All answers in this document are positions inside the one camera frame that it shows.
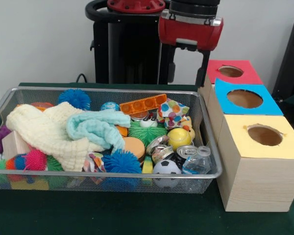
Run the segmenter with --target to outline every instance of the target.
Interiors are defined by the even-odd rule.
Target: black cable
[[[85,74],[83,74],[83,73],[80,73],[80,74],[77,76],[76,82],[78,82],[78,81],[79,81],[80,77],[83,77],[83,78],[84,78],[84,81],[85,81],[85,83],[87,83],[87,78],[86,78]]]

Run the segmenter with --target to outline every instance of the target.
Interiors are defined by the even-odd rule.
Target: knitted blanket
[[[46,109],[44,112],[31,105],[15,108],[7,117],[6,126],[17,131],[31,146],[52,155],[65,171],[81,171],[88,152],[104,149],[87,138],[73,141],[66,132],[67,119],[83,113],[68,102]]]
[[[84,112],[69,117],[67,133],[73,140],[87,137],[92,143],[105,149],[113,146],[112,152],[124,149],[124,140],[115,125],[129,128],[130,116],[112,109]]]

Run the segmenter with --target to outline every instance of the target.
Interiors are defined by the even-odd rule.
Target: blue paper
[[[227,98],[227,94],[234,90],[247,90],[256,93],[262,98],[263,103],[256,108],[237,106]],[[225,114],[283,115],[264,85],[232,84],[217,78],[215,82],[215,92],[222,111]]]

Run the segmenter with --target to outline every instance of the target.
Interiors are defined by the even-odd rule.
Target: red paper
[[[219,68],[222,66],[234,66],[243,71],[240,77],[228,77],[223,75]],[[212,84],[216,78],[234,84],[263,84],[257,72],[248,60],[209,60],[207,75]]]

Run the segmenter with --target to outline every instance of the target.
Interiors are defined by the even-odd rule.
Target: cream knitted blanket
[[[17,131],[31,146],[56,158],[65,171],[81,171],[88,152],[101,152],[104,149],[87,138],[77,141],[70,139],[66,132],[67,119],[80,113],[83,111],[68,102],[44,112],[24,104],[8,115],[6,126]]]

